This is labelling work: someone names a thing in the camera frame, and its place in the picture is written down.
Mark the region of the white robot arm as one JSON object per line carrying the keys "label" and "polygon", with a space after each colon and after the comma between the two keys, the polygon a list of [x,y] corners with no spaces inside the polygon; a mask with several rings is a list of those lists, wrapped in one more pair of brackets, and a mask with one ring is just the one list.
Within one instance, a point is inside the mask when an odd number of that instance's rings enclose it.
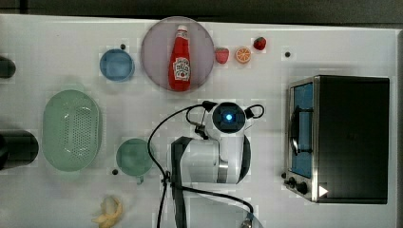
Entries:
{"label": "white robot arm", "polygon": [[231,102],[204,101],[200,107],[205,120],[195,125],[197,139],[182,136],[171,143],[170,185],[175,205],[177,228],[190,228],[190,210],[185,194],[205,190],[191,186],[194,182],[237,184],[250,168],[251,145],[245,136],[248,121],[260,118],[248,106],[241,108]]}

